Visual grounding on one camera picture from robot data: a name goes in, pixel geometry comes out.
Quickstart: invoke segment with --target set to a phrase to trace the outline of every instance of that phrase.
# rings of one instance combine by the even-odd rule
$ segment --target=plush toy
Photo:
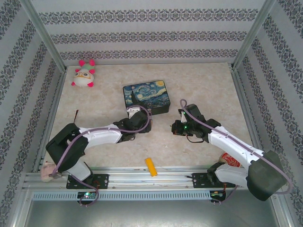
[[[92,87],[94,86],[94,76],[95,73],[95,61],[90,60],[89,63],[85,63],[84,60],[79,61],[79,65],[81,69],[76,69],[76,74],[74,76],[74,80],[71,83],[72,86],[79,86],[79,87]]]

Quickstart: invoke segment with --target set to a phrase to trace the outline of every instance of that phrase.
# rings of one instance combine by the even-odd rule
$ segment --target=striped wall
[[[0,226],[31,172],[61,72],[17,0],[0,0]]]
[[[33,0],[66,65],[232,63],[263,3]]]
[[[238,68],[263,149],[279,154],[294,183],[286,198],[295,226],[303,226],[302,12],[302,0],[276,1]]]

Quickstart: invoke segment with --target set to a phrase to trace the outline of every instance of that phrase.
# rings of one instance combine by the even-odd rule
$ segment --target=beige floor
[[[251,144],[240,103],[227,63],[145,64],[96,66],[95,86],[72,87],[74,70],[68,68],[51,138],[66,124],[101,127],[127,117],[122,87],[164,80],[170,98],[169,113],[153,117],[152,131],[138,134],[134,141],[89,148],[82,157],[90,167],[145,166],[151,157],[156,166],[195,166],[215,163],[223,151],[205,143],[192,144],[171,133],[170,125],[180,119],[179,100],[196,104],[206,119],[214,118],[232,134]],[[46,153],[45,160],[50,161]]]

